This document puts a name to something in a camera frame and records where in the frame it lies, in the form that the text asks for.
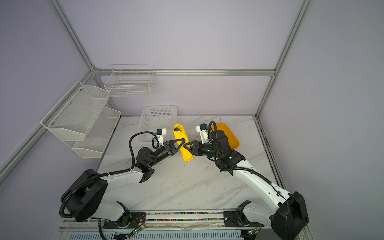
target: white wire basket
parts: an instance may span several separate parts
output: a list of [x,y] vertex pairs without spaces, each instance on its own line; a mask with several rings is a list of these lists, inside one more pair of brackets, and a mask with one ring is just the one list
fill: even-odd
[[72,149],[82,158],[101,158],[120,115],[117,110],[103,108],[85,140],[75,142]]
[[109,91],[96,86],[83,86],[49,123],[40,122],[62,141],[84,141],[109,99]]
[[[139,128],[137,132],[150,131],[156,132],[160,128],[166,128],[167,134],[164,136],[164,141],[175,139],[173,135],[173,127],[177,123],[177,108],[176,106],[150,106],[145,107],[141,112]],[[152,136],[150,134],[141,134],[137,137],[139,143],[151,143]]]
[[111,65],[105,89],[112,97],[152,96],[156,85],[153,65]]

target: yellow cloth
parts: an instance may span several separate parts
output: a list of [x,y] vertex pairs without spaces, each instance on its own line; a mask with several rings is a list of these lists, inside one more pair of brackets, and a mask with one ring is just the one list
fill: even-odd
[[[184,126],[176,123],[176,125],[173,127],[174,131],[173,134],[175,135],[175,139],[184,138],[185,142],[189,142],[187,133],[185,132]],[[183,156],[184,162],[191,161],[194,157],[193,155],[182,146],[180,148],[181,155]]]

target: metal beam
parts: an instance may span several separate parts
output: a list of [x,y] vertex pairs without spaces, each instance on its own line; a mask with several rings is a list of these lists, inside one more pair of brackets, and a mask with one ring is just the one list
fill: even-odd
[[[82,84],[85,84],[88,79],[93,77],[92,72],[88,72],[80,80]],[[76,93],[78,88],[73,88],[68,91],[60,101],[55,105],[53,111],[49,112],[45,122],[50,122],[53,117],[60,111],[60,109],[68,102],[68,100]],[[12,156],[5,162],[0,168],[0,190],[4,186],[4,183],[13,173],[13,171],[20,165],[25,156],[31,151],[35,144],[40,140],[40,138],[46,132],[46,128],[41,124],[32,132],[32,134],[23,142],[23,144],[12,154]]]
[[296,17],[295,23],[293,24],[293,27],[292,27],[291,32],[288,36],[288,39],[285,43],[283,51],[281,52],[281,55],[279,57],[279,61],[277,62],[276,69],[275,69],[276,70],[275,75],[271,77],[269,84],[268,84],[268,87],[264,93],[263,99],[260,102],[260,105],[257,109],[256,117],[260,117],[260,114],[263,111],[265,103],[268,100],[268,97],[272,92],[272,88],[276,83],[276,80],[280,74],[281,68],[283,67],[284,62],[285,62],[285,60],[289,54],[289,51],[292,48],[293,42],[296,39],[296,36],[299,32],[299,29],[300,29],[301,25],[303,24],[303,20],[305,19],[305,16],[307,15],[308,10],[309,10],[312,2],[313,2],[313,0],[304,0],[302,5],[301,5],[301,8],[300,8],[299,13]]
[[[154,72],[157,76],[274,76],[275,74],[273,69],[155,69]],[[96,69],[94,73],[97,76],[108,76],[112,74],[112,70]]]
[[77,52],[80,54],[83,59],[85,65],[88,67],[89,71],[94,70],[94,65],[91,63],[91,60],[84,49],[84,46],[81,44],[79,37],[77,36],[67,14],[64,11],[63,6],[59,2],[59,0],[48,0],[50,5],[53,8],[57,18],[59,19],[61,25],[63,26],[65,32],[68,34],[71,39],[73,45],[75,46]]

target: white marble table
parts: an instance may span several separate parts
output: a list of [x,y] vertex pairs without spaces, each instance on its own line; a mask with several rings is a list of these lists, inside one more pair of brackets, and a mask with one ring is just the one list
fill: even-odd
[[[137,132],[140,117],[122,117],[111,139],[98,172],[131,166],[128,142]],[[265,177],[275,182],[273,173],[252,116],[178,116],[190,141],[200,140],[195,127],[211,120],[229,126],[240,141],[239,153]],[[135,156],[145,145],[132,141]],[[243,201],[267,206],[244,182],[227,172],[220,172],[205,156],[184,162],[181,153],[152,167],[155,172],[140,184],[125,185],[105,193],[104,198],[120,201],[131,210],[234,209]]]

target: yellow plastic basin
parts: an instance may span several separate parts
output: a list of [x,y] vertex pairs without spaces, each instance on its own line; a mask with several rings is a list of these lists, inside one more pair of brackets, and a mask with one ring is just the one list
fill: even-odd
[[231,145],[231,149],[236,150],[240,146],[240,142],[237,137],[233,134],[231,129],[222,122],[216,124],[218,130],[223,130],[225,135],[228,137],[229,145]]

